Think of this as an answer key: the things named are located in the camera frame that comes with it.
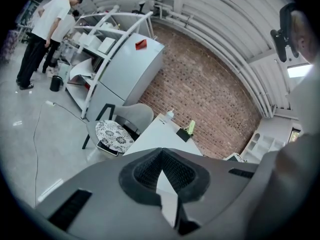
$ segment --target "man in white t-shirt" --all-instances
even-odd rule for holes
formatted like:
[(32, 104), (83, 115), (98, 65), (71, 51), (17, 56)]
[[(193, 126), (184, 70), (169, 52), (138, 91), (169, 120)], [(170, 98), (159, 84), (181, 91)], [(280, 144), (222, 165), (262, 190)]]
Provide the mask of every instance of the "man in white t-shirt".
[(50, 46), (47, 48), (47, 50), (50, 48), (50, 51), (48, 55), (46, 56), (45, 62), (43, 64), (42, 73), (46, 73), (47, 67), (49, 66), (49, 63), (55, 53), (55, 51), (58, 49), (60, 43), (66, 36), (66, 34), (75, 26), (76, 20), (75, 17), (79, 16), (78, 10), (74, 10), (72, 14), (68, 14), (65, 16), (64, 20), (61, 20), (59, 22), (58, 27), (53, 32), (50, 40)]
[(29, 39), (21, 62), (16, 83), (20, 90), (33, 88), (30, 78), (44, 56), (44, 51), (50, 46), (51, 37), (58, 27), (60, 20), (64, 20), (71, 6), (80, 4), (83, 0), (51, 0), (38, 13), (40, 18), (36, 22), (32, 36)]

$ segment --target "black trash bin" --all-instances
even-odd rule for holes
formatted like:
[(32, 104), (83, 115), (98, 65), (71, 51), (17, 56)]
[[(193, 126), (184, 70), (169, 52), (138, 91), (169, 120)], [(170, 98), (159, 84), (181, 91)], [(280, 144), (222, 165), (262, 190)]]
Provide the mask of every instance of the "black trash bin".
[(60, 89), (61, 83), (62, 83), (62, 78), (60, 76), (54, 75), (51, 80), (50, 90), (53, 92), (58, 92)]

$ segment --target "brick wall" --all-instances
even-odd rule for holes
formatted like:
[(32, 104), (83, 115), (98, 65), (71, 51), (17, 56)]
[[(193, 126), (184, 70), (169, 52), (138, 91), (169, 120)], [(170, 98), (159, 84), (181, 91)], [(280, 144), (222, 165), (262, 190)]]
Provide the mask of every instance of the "brick wall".
[(193, 140), (203, 155), (223, 158), (240, 153), (261, 116), (246, 88), (210, 50), (188, 36), (153, 23), (165, 45), (163, 68), (142, 95), (155, 115), (174, 109), (181, 127), (195, 121)]

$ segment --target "white bottle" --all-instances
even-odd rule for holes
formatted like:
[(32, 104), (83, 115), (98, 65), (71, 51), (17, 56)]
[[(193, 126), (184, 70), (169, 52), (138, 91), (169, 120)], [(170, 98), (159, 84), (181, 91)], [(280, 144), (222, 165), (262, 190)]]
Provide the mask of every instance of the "white bottle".
[(164, 121), (166, 122), (166, 123), (169, 123), (171, 120), (172, 120), (172, 118), (174, 118), (174, 110), (172, 109), (171, 111), (168, 111), (167, 113), (166, 113), (166, 115), (165, 115), (165, 117), (164, 117)]

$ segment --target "black and white patterned cushion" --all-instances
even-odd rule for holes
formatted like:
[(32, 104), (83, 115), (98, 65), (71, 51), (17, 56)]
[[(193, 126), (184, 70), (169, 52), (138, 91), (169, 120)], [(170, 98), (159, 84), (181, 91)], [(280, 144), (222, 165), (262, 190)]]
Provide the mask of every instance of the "black and white patterned cushion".
[(117, 122), (103, 120), (96, 124), (95, 134), (99, 141), (114, 151), (125, 153), (134, 140), (129, 133)]

